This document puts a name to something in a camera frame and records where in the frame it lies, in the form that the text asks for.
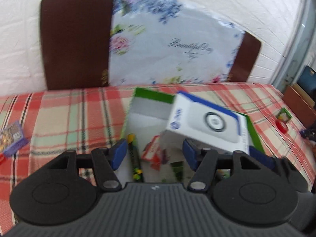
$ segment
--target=plaid tablecloth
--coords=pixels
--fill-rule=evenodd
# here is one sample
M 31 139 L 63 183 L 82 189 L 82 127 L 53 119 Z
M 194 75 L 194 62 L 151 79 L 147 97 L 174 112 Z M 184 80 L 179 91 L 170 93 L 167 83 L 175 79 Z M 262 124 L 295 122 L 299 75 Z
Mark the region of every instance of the plaid tablecloth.
M 248 114 L 266 154 L 289 158 L 311 188 L 316 164 L 311 148 L 298 133 L 303 125 L 294 116 L 288 123 L 289 131 L 286 134 L 276 128 L 275 115 L 286 105 L 281 100 L 282 94 L 273 86 L 222 83 L 150 88 L 168 93 L 187 91 Z M 99 146 L 113 145 L 120 137 L 133 91 L 134 87 L 107 87 L 0 97 L 2 129 L 18 120 L 26 138 L 30 140 L 28 145 L 0 166 L 1 234 L 15 224 L 8 202 L 12 189 L 66 149 L 88 153 Z M 93 177 L 89 171 L 83 170 L 81 173 L 86 178 Z

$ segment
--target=pink flower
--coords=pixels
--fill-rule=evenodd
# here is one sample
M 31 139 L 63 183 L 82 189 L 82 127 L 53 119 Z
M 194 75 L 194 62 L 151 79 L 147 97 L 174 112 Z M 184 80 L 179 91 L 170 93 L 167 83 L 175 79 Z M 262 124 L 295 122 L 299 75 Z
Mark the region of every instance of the pink flower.
M 219 76 L 214 77 L 214 78 L 211 80 L 211 83 L 218 83 L 218 82 L 220 82 L 220 81 L 221 81 L 221 76 L 219 75 Z
M 115 35 L 111 38 L 110 42 L 110 51 L 120 52 L 120 51 L 128 51 L 130 44 L 129 40 L 125 37 Z

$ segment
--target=circular logo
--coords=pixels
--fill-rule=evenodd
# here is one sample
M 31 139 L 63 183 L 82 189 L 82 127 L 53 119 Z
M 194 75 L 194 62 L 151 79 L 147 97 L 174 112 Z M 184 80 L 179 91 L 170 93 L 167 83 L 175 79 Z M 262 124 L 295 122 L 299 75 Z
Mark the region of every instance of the circular logo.
M 222 132 L 226 125 L 224 119 L 213 112 L 206 113 L 205 122 L 209 128 L 216 132 Z
M 173 122 L 170 123 L 170 127 L 173 130 L 179 129 L 180 128 L 180 123 L 176 122 L 176 121 L 173 121 Z

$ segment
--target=white box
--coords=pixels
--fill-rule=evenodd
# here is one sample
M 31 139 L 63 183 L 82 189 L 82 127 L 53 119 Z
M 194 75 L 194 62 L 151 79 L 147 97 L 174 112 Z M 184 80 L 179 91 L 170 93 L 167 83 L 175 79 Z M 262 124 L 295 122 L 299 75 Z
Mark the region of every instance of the white box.
M 235 150 L 249 154 L 246 117 L 202 98 L 179 92 L 174 100 L 162 145 L 182 149 L 185 138 L 199 148 L 220 153 Z

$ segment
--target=metal bolt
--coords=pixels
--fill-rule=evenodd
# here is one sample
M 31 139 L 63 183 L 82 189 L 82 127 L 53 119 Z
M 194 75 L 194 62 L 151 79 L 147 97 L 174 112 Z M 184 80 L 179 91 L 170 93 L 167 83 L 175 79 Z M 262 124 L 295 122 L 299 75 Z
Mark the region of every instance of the metal bolt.
M 210 150 L 211 148 L 202 148 L 200 153 L 202 156 L 205 156 Z
M 206 184 L 203 182 L 192 182 L 190 187 L 194 190 L 203 190 L 206 187 Z
M 115 189 L 119 186 L 119 183 L 115 180 L 107 180 L 103 183 L 103 186 L 107 189 Z

